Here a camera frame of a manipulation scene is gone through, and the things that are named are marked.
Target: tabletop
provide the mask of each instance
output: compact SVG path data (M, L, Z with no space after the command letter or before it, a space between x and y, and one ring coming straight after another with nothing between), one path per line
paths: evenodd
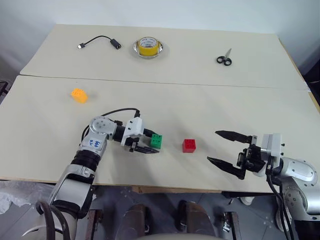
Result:
M98 38L85 48L80 43ZM162 53L142 59L133 43L151 36L163 43ZM232 48L231 66L217 57ZM21 75L127 82L308 89L275 34L57 24Z
M86 103L73 100L74 88L87 93ZM263 134L282 133L285 157L320 169L320 114L306 90L18 76L0 105L0 178L56 182L91 119L127 107L163 136L160 153L132 153L108 141L96 184L270 192L264 177L247 172L239 180L207 160L235 165L248 147L218 130L257 135L258 145ZM133 114L110 118L126 123ZM184 139L195 139L194 153L182 152Z

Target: roll of tape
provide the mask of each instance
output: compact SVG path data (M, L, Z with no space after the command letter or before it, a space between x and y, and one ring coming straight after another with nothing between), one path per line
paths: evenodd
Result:
M154 56L158 54L159 42L151 36L145 36L138 41L139 54L142 56Z

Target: floor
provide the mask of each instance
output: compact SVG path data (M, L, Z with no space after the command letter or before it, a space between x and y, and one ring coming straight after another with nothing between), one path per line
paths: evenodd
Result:
M96 190L97 198L91 209L102 209L103 220L97 227L94 240L112 240L124 213L134 204L144 204L151 209L153 224L151 231L157 233L176 233L174 214L180 200L200 204L207 211L217 237L232 240L232 234L222 231L221 216L225 211L237 212L241 238L243 240L284 240L285 235L275 225L276 200L273 196L258 196L250 206L239 199L219 193L148 193L131 191L130 187L100 186ZM17 207L0 215L0 240L17 240L32 226L38 214L32 206ZM85 239L87 219L78 221L76 240Z

